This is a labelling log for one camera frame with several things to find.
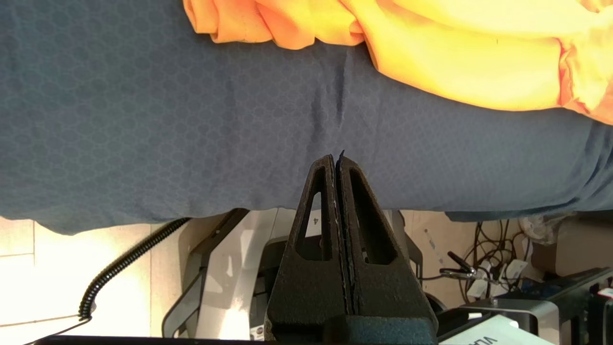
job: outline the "white tile floor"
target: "white tile floor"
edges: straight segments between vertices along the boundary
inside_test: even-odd
[[[441,262],[455,266],[447,251],[463,255],[472,246],[473,223],[452,223],[439,212],[403,215],[406,232],[423,251],[424,276],[437,275]],[[162,318],[181,293],[182,253],[220,219],[192,221],[138,259],[102,289],[94,319],[68,334],[160,336]],[[513,224],[510,233],[517,231]],[[31,220],[0,218],[0,344],[27,343],[75,324],[76,317],[36,321],[76,314],[92,278],[158,227],[138,224],[63,236]],[[496,231],[497,225],[489,228]],[[450,307],[462,302],[457,284],[432,281],[424,287]]]

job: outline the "hexagon pattern fabric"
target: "hexagon pattern fabric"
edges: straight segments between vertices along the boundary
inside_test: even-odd
[[[176,0],[0,2],[0,215],[62,233],[296,207],[341,150],[385,208],[611,208],[612,133],[424,93],[363,45],[215,45]]]

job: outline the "fabric fold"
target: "fabric fold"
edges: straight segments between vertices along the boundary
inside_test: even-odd
[[[611,0],[184,0],[213,41],[368,45],[399,82],[497,110],[566,107],[613,124]]]

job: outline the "black coiled cable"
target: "black coiled cable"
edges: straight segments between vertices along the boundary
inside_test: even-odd
[[[117,258],[113,263],[106,267],[105,270],[100,272],[94,278],[94,280],[91,281],[87,290],[85,290],[85,293],[83,294],[81,304],[78,307],[79,321],[91,319],[91,308],[94,300],[96,299],[96,295],[98,292],[100,292],[104,285],[106,285],[106,283],[108,283],[111,279],[113,279],[113,277],[119,274],[119,272],[123,271],[131,263],[135,262],[144,253],[147,253],[156,244],[170,236],[170,234],[175,232],[190,219],[191,218],[181,218],[164,225],[161,229],[149,235],[149,237],[145,238],[130,251]]]

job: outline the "orange fabric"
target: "orange fabric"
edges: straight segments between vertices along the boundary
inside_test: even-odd
[[[367,43],[375,68],[456,101],[613,124],[613,0],[183,0],[217,43]]]

